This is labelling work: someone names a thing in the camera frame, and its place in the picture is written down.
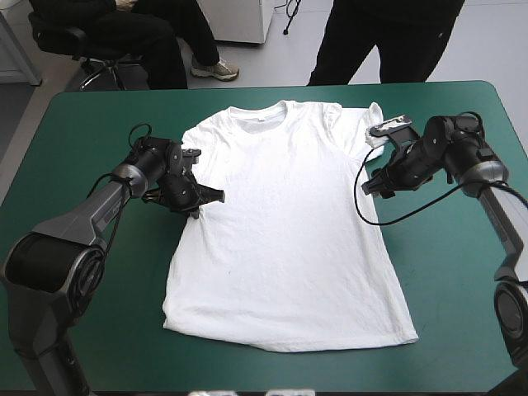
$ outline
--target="chair wheel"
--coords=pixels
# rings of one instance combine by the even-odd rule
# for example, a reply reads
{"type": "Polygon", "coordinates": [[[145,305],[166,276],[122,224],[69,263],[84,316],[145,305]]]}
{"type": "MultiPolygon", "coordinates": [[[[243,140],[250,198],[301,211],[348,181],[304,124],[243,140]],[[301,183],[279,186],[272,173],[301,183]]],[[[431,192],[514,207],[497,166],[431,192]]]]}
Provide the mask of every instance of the chair wheel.
{"type": "Polygon", "coordinates": [[[84,62],[81,63],[81,68],[82,68],[82,70],[84,70],[84,73],[86,75],[92,74],[92,73],[94,73],[96,71],[95,68],[92,65],[92,62],[90,62],[89,59],[87,59],[87,60],[85,60],[84,62]]]}

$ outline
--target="sneaker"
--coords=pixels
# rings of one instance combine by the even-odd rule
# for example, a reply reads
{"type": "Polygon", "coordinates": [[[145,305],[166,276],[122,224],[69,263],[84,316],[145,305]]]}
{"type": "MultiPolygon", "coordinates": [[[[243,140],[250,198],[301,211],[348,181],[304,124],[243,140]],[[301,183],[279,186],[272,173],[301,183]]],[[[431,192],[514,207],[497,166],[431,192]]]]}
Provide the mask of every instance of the sneaker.
{"type": "Polygon", "coordinates": [[[214,66],[204,66],[199,64],[196,58],[193,56],[191,61],[191,74],[194,77],[214,77],[220,81],[233,81],[238,74],[240,69],[236,64],[226,62],[222,58],[214,66]]]}

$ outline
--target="t-shirt sleeve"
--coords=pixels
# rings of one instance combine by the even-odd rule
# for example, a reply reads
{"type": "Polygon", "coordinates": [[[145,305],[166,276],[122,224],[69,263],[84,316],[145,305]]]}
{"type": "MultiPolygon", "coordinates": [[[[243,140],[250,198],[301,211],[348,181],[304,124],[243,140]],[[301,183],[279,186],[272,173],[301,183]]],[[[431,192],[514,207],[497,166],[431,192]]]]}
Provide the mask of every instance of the t-shirt sleeve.
{"type": "Polygon", "coordinates": [[[215,155],[216,138],[212,125],[208,122],[202,122],[188,130],[181,138],[183,149],[199,149],[201,155],[198,157],[198,163],[192,166],[192,172],[196,180],[205,183],[210,173],[210,164],[215,155]]]}
{"type": "MultiPolygon", "coordinates": [[[[366,131],[383,122],[383,111],[377,103],[368,109],[347,109],[334,106],[328,109],[328,138],[347,156],[360,161],[371,150],[365,141],[366,131]]],[[[383,147],[376,149],[369,159],[383,153],[383,147]]]]}

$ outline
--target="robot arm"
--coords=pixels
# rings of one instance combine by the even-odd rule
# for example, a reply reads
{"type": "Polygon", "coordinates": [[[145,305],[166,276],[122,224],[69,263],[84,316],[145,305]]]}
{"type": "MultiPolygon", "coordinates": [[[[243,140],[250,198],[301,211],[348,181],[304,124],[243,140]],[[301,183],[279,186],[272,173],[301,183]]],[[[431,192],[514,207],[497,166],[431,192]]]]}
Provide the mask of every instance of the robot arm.
{"type": "Polygon", "coordinates": [[[389,163],[372,172],[363,192],[384,198],[395,191],[414,191],[440,169],[447,181],[457,181],[462,191],[477,198],[506,251],[495,274],[495,310],[513,364],[528,369],[528,259],[519,230],[520,216],[514,205],[504,205],[508,170],[485,141],[479,115],[432,117],[423,136],[411,128],[406,116],[388,120],[367,133],[374,147],[389,141],[394,145],[389,163]]]}
{"type": "Polygon", "coordinates": [[[200,150],[169,139],[139,138],[111,181],[81,205],[36,225],[0,269],[9,303],[9,337],[39,394],[90,393],[67,329],[85,312],[99,285],[108,249],[103,231],[130,198],[197,217],[224,192],[192,175],[200,150]]]}

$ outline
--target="black pants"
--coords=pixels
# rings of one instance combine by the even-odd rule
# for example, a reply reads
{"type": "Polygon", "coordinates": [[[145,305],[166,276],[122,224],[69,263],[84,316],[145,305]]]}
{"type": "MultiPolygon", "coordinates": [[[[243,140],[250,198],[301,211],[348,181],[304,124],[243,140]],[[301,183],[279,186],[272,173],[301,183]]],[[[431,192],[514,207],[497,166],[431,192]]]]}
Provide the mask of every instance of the black pants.
{"type": "Polygon", "coordinates": [[[374,46],[382,83],[424,82],[444,53],[454,24],[382,21],[347,0],[334,0],[309,85],[348,84],[374,46]]]}
{"type": "Polygon", "coordinates": [[[219,62],[215,39],[196,0],[138,0],[132,12],[111,12],[83,27],[95,42],[142,55],[151,89],[187,88],[176,36],[201,64],[219,62]]]}

